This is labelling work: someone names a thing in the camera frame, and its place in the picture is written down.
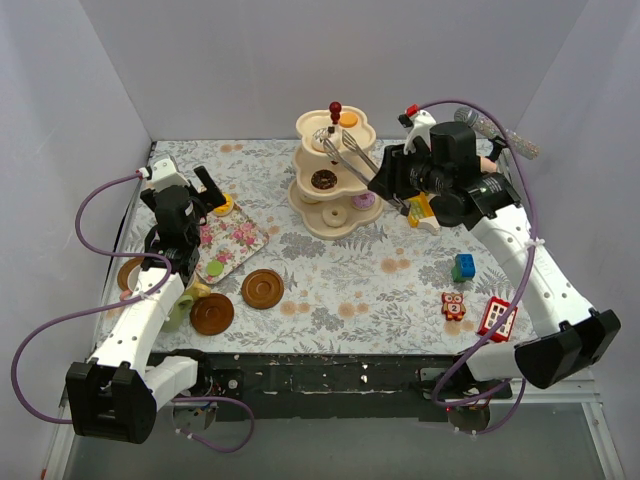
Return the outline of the yellow glazed donut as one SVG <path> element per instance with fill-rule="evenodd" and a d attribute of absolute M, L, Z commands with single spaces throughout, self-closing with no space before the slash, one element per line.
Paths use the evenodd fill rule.
<path fill-rule="evenodd" d="M 234 200 L 233 200 L 233 198 L 228 193 L 224 193 L 223 197 L 224 197 L 224 203 L 222 205 L 220 205 L 218 207 L 215 207 L 213 209 L 213 213 L 217 217 L 227 216 L 227 215 L 231 214 L 233 209 L 234 209 Z"/>

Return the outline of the purple sprinkled donut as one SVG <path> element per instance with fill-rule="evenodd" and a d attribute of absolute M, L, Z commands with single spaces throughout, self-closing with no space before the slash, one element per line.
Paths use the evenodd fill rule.
<path fill-rule="evenodd" d="M 375 202 L 376 195 L 371 192 L 356 195 L 351 198 L 352 207 L 360 211 L 369 210 L 374 206 Z"/>

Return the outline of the chocolate sprinkled donut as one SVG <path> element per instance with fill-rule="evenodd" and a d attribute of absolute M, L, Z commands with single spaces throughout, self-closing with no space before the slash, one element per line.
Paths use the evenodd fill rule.
<path fill-rule="evenodd" d="M 329 190 L 337 185 L 337 175 L 328 169 L 315 171 L 311 176 L 311 185 L 317 190 Z"/>

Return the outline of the orange round biscuit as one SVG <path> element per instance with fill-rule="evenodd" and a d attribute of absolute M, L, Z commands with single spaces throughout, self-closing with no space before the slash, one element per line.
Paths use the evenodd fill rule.
<path fill-rule="evenodd" d="M 342 128 L 352 128 L 359 122 L 359 117 L 354 112 L 344 112 L 339 118 L 339 125 Z"/>

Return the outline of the white donut with chocolate square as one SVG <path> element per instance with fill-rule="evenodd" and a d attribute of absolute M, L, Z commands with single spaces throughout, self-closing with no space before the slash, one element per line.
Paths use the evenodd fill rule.
<path fill-rule="evenodd" d="M 324 152 L 326 141 L 331 142 L 334 147 L 339 147 L 341 143 L 340 129 L 330 125 L 316 130 L 311 137 L 311 146 L 315 151 Z"/>

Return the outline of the metal serving tongs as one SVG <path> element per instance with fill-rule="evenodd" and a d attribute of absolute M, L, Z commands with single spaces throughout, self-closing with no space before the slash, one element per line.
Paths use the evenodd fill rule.
<path fill-rule="evenodd" d="M 356 145 L 354 139 L 351 139 L 350 144 L 347 145 L 348 151 L 352 154 L 351 156 L 344 154 L 329 137 L 322 140 L 322 145 L 325 153 L 332 162 L 341 165 L 366 187 L 371 183 L 372 176 L 360 168 L 360 164 L 354 160 L 353 155 L 356 155 L 373 174 L 379 171 L 373 161 Z"/>

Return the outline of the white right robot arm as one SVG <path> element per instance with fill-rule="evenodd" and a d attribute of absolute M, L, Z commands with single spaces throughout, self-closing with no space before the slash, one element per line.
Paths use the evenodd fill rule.
<path fill-rule="evenodd" d="M 469 349 L 454 366 L 452 383 L 475 397 L 489 380 L 522 378 L 545 389 L 595 364 L 621 324 L 598 311 L 562 273 L 511 183 L 476 152 L 474 131 L 462 122 L 402 120 L 406 141 L 385 149 L 368 188 L 380 198 L 406 200 L 433 194 L 440 219 L 465 228 L 492 254 L 516 289 L 536 339 L 489 343 Z"/>

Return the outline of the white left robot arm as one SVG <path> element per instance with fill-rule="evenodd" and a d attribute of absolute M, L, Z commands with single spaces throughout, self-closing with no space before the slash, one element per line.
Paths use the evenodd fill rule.
<path fill-rule="evenodd" d="M 79 436 L 143 443 L 156 414 L 181 393 L 205 398 L 213 377 L 202 356 L 187 350 L 159 365 L 147 361 L 175 304 L 195 281 L 200 259 L 200 228 L 225 198 L 203 166 L 194 170 L 196 189 L 171 158 L 140 170 L 151 185 L 141 194 L 156 223 L 145 239 L 145 255 L 131 304 L 108 338 L 66 374 L 71 419 Z"/>

